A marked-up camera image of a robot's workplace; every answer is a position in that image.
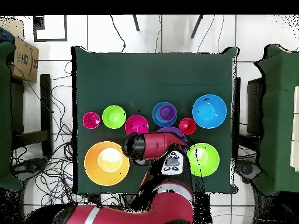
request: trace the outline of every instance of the green bowl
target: green bowl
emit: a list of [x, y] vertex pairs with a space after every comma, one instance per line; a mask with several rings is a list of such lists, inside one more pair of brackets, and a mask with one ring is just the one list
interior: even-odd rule
[[210, 144], [197, 143], [187, 151], [191, 173], [195, 176], [209, 176], [214, 173], [219, 165], [219, 154]]
[[105, 126], [110, 129], [118, 129], [126, 122], [126, 112], [120, 106], [107, 107], [102, 115]]

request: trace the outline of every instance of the pink bowl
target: pink bowl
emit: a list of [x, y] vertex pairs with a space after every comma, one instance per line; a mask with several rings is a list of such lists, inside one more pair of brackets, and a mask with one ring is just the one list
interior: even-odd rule
[[127, 119], [124, 129], [127, 134], [137, 132], [137, 133], [145, 133], [148, 132], [149, 126], [146, 118], [140, 115], [133, 115]]
[[100, 117], [90, 111], [83, 116], [82, 122], [87, 129], [95, 129], [100, 124]]

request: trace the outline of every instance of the bowl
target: bowl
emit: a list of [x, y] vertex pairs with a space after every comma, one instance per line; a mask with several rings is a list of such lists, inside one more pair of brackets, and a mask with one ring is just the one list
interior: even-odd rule
[[190, 135], [196, 130], [196, 123], [192, 118], [183, 118], [179, 124], [180, 131], [186, 135]]
[[173, 119], [171, 119], [170, 121], [163, 120], [159, 116], [159, 111], [160, 111], [160, 108], [166, 104], [170, 104], [170, 103], [169, 102], [160, 102], [152, 109], [152, 119], [154, 120], [156, 125], [158, 125], [160, 127], [171, 126], [176, 121], [176, 118], [178, 116], [178, 113], [176, 112], [175, 117]]
[[227, 107], [219, 96], [206, 94], [195, 101], [192, 116], [200, 127], [206, 129], [216, 128], [225, 120]]
[[173, 104], [164, 104], [159, 109], [159, 116], [162, 120], [170, 121], [176, 116], [176, 109]]
[[126, 112], [116, 105], [107, 107], [102, 115], [103, 123], [110, 129], [118, 129], [126, 122]]
[[127, 119], [124, 129], [127, 134], [137, 132], [139, 134], [148, 132], [149, 125], [146, 118], [140, 115], [133, 115]]
[[[177, 128], [175, 127], [163, 127], [159, 130], [157, 130], [157, 132], [172, 132], [175, 133], [176, 135], [178, 135], [180, 138], [182, 138], [186, 144], [188, 144], [187, 138], [185, 137], [185, 135]], [[184, 153], [187, 153], [188, 148], [183, 148]]]
[[113, 186], [121, 182], [130, 167], [121, 146], [104, 141], [94, 144], [86, 153], [84, 168], [87, 176], [101, 186]]
[[197, 143], [191, 146], [187, 151], [187, 157], [191, 173], [199, 177], [213, 174], [220, 162], [217, 150], [207, 143]]
[[87, 129], [95, 129], [100, 124], [100, 117], [90, 111], [83, 116], [82, 122]]

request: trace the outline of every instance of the white floor tile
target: white floor tile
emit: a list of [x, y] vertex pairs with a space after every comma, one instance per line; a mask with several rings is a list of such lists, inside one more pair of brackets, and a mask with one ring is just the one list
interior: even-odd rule
[[[68, 142], [71, 139], [71, 136], [63, 136], [64, 142]], [[55, 141], [53, 143], [53, 150], [55, 150], [57, 147], [59, 147], [61, 144], [63, 144], [62, 141], [62, 137], [61, 135], [58, 136], [57, 141]], [[63, 166], [63, 168], [66, 167], [66, 172], [72, 174], [72, 164], [68, 164], [68, 162], [64, 162], [63, 164], [60, 162], [57, 164], [57, 162], [59, 161], [58, 158], [63, 158], [64, 157], [64, 150], [63, 147], [59, 148], [57, 150], [57, 152], [53, 155], [53, 159], [51, 161], [49, 161], [49, 164], [47, 165], [46, 169], [53, 169], [53, 168], [61, 168], [61, 166]], [[55, 171], [49, 171], [49, 174], [51, 174], [50, 176], [57, 176], [58, 173], [56, 173]], [[24, 195], [24, 204], [36, 204], [36, 205], [40, 205], [40, 204], [49, 204], [49, 196], [45, 196], [45, 194], [50, 193], [51, 190], [57, 188], [57, 194], [56, 195], [60, 195], [62, 192], [59, 192], [61, 189], [61, 183], [57, 184], [58, 178], [57, 177], [50, 177], [50, 176], [46, 176], [43, 174], [43, 176], [41, 176], [41, 174], [39, 174], [37, 177], [32, 178], [25, 189], [25, 195]], [[53, 203], [55, 204], [59, 204], [61, 203], [61, 201], [59, 199], [54, 199]]]
[[[160, 30], [159, 15], [137, 15], [136, 31], [132, 15], [112, 15], [116, 29], [126, 43], [124, 53], [154, 53]], [[88, 50], [96, 53], [119, 53], [123, 41], [109, 15], [88, 16]]]
[[[39, 60], [71, 60], [71, 46], [87, 48], [87, 16], [67, 15], [67, 41], [34, 42], [33, 16], [15, 16], [24, 23], [25, 41], [40, 50]], [[45, 16], [45, 30], [37, 30], [37, 38], [60, 39], [63, 16]]]
[[231, 223], [231, 207], [219, 206], [211, 207], [211, 215], [213, 224], [230, 224]]
[[294, 113], [299, 113], [299, 86], [295, 87]]
[[223, 15], [204, 15], [195, 37], [191, 39], [198, 17], [199, 15], [163, 15], [163, 52], [221, 53], [225, 48], [234, 46], [234, 15], [224, 15], [224, 21]]
[[101, 193], [100, 197], [102, 205], [119, 205], [120, 202], [123, 202], [120, 194]]
[[[66, 61], [40, 61], [39, 62], [39, 70], [37, 73], [37, 82], [26, 82], [24, 81], [25, 91], [23, 94], [23, 125], [24, 125], [24, 132], [31, 132], [31, 131], [39, 131], [40, 130], [40, 75], [41, 74], [50, 74], [52, 79], [51, 80], [52, 89], [56, 86], [53, 90], [53, 95], [59, 101], [61, 101], [65, 106], [65, 114], [62, 119], [63, 123], [69, 126], [72, 130], [72, 79], [70, 74], [65, 73], [65, 71], [70, 73], [71, 72], [71, 62]], [[61, 103], [56, 101], [56, 99], [52, 98], [52, 101], [59, 106], [61, 112], [63, 113], [63, 106]], [[57, 106], [52, 102], [52, 111], [53, 117], [57, 121], [58, 125], [60, 125], [60, 112]], [[53, 133], [58, 133], [60, 129], [56, 122], [53, 120], [52, 123]]]
[[299, 142], [292, 141], [291, 144], [291, 166], [299, 169]]
[[298, 16], [237, 15], [238, 61], [258, 61], [268, 44], [294, 51], [299, 47]]
[[[253, 63], [237, 63], [237, 77], [241, 78], [240, 87], [240, 122], [247, 124], [247, 85], [248, 82], [260, 78], [262, 74]], [[240, 124], [240, 133], [247, 133], [247, 126]]]
[[292, 140], [299, 142], [299, 113], [295, 113], [293, 117], [293, 135]]
[[40, 131], [40, 78], [37, 82], [23, 82], [23, 125], [24, 132]]
[[234, 184], [238, 192], [232, 195], [232, 205], [254, 205], [253, 190], [250, 184], [244, 184], [239, 175], [235, 173]]
[[254, 206], [232, 207], [231, 224], [252, 224]]
[[[65, 114], [62, 118], [62, 122], [66, 124], [70, 130], [72, 130], [72, 77], [69, 73], [71, 73], [71, 62], [67, 61], [40, 61], [39, 62], [39, 71], [37, 74], [37, 83], [40, 82], [41, 74], [50, 74], [51, 77], [51, 88], [53, 89], [53, 96], [63, 103], [65, 107]], [[60, 127], [60, 118], [63, 114], [64, 107], [58, 102], [55, 98], [52, 97], [52, 114], [53, 122], [52, 122], [52, 133], [58, 133]]]
[[231, 195], [225, 193], [211, 193], [210, 205], [231, 205]]

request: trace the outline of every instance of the small red bowl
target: small red bowl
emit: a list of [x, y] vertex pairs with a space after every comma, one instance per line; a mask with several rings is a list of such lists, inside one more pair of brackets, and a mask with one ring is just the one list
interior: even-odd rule
[[179, 124], [180, 131], [185, 135], [190, 135], [196, 130], [196, 123], [192, 118], [183, 118]]

